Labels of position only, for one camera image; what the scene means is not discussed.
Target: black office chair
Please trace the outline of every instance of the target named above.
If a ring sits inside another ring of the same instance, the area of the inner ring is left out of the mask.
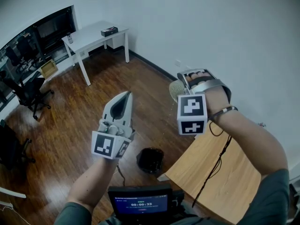
[[[8,170],[11,170],[16,164],[22,162],[22,158],[26,161],[35,163],[34,158],[27,157],[26,148],[31,139],[27,138],[23,145],[15,136],[15,132],[5,123],[0,122],[0,164],[3,164]]]
[[[28,64],[26,64],[25,62],[21,62],[21,59],[16,55],[16,53],[10,46],[6,48],[5,55],[10,59],[11,65],[17,67],[15,71],[16,73],[21,73],[28,67]]]
[[[30,69],[32,66],[35,68],[37,67],[38,50],[37,49],[33,50],[29,42],[24,36],[20,36],[18,38],[17,49],[20,51],[21,56],[26,62],[29,63],[30,61],[32,61],[28,69]]]
[[[41,93],[39,89],[42,87],[45,79],[44,78],[38,78],[37,76],[40,75],[40,72],[36,72],[32,78],[30,78],[25,85],[23,84],[22,78],[20,79],[19,86],[14,80],[12,80],[10,77],[6,76],[6,71],[0,72],[0,79],[13,90],[13,93],[16,94],[19,97],[19,103],[23,106],[28,107],[30,110],[32,110],[32,106],[34,105],[33,109],[33,118],[35,120],[38,119],[36,116],[37,107],[39,104],[42,104],[44,106],[47,106],[48,109],[51,107],[48,104],[45,104],[43,102],[43,98],[48,93],[54,93],[53,90],[48,90],[45,93]]]

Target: wooden floor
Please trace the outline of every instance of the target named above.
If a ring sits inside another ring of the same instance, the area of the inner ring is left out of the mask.
[[[28,197],[0,194],[0,201],[11,202],[30,224],[53,224],[74,181],[97,159],[90,152],[92,131],[98,128],[105,104],[117,94],[130,90],[134,95],[132,119],[137,134],[120,160],[126,185],[158,184],[155,176],[145,174],[136,165],[136,156],[143,148],[164,151],[166,172],[193,141],[192,136],[178,135],[177,105],[168,90],[170,80],[137,58],[130,59],[130,63],[125,62],[124,51],[94,54],[84,61],[91,86],[86,85],[76,65],[42,87],[51,88],[55,94],[47,97],[52,108],[44,107],[37,114],[39,121],[20,105],[6,119],[21,142],[32,139],[27,151],[36,163],[27,165],[26,176],[18,169],[7,171],[0,166],[0,187]],[[110,185],[122,185],[118,173]],[[92,223],[104,220],[112,211],[106,194],[94,211]],[[5,209],[0,211],[0,224],[26,223]]]

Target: white wall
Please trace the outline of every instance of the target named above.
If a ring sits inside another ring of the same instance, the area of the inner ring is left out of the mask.
[[[300,161],[300,0],[105,0],[105,19],[130,27],[129,48],[172,75],[208,68],[232,104]],[[182,66],[174,65],[175,59]]]
[[[102,19],[102,0],[0,0],[0,48],[36,21],[71,5],[79,28]]]

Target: wooden table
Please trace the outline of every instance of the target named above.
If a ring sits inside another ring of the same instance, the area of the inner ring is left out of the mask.
[[[215,134],[221,131],[216,125],[212,125],[212,128]],[[225,132],[215,137],[207,129],[165,175],[195,199],[227,138],[228,134]],[[237,224],[252,202],[260,180],[260,173],[232,139],[222,156],[220,171],[208,180],[197,202],[227,221]]]
[[[112,34],[110,36],[103,37],[101,35],[101,30],[111,28],[111,27],[117,27],[118,32],[115,34]],[[75,66],[75,63],[72,59],[70,49],[75,53],[77,61],[80,66],[80,69],[82,71],[82,74],[83,74],[84,79],[88,86],[90,86],[90,80],[85,71],[83,61],[80,56],[80,52],[85,51],[90,47],[99,45],[100,43],[103,43],[104,48],[106,49],[107,48],[107,46],[106,46],[107,40],[117,37],[117,36],[124,36],[125,61],[129,62],[128,29],[129,28],[127,28],[127,27],[116,25],[116,24],[113,24],[110,22],[99,21],[99,22],[96,22],[89,26],[86,26],[76,32],[73,32],[71,34],[73,43],[71,43],[71,44],[69,43],[67,36],[62,38],[63,42],[65,43],[67,53],[72,60],[73,66]]]

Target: electrical outlet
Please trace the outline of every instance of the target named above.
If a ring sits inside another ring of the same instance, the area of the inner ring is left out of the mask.
[[[181,61],[175,60],[175,65],[178,66],[178,67],[180,67],[181,66]]]

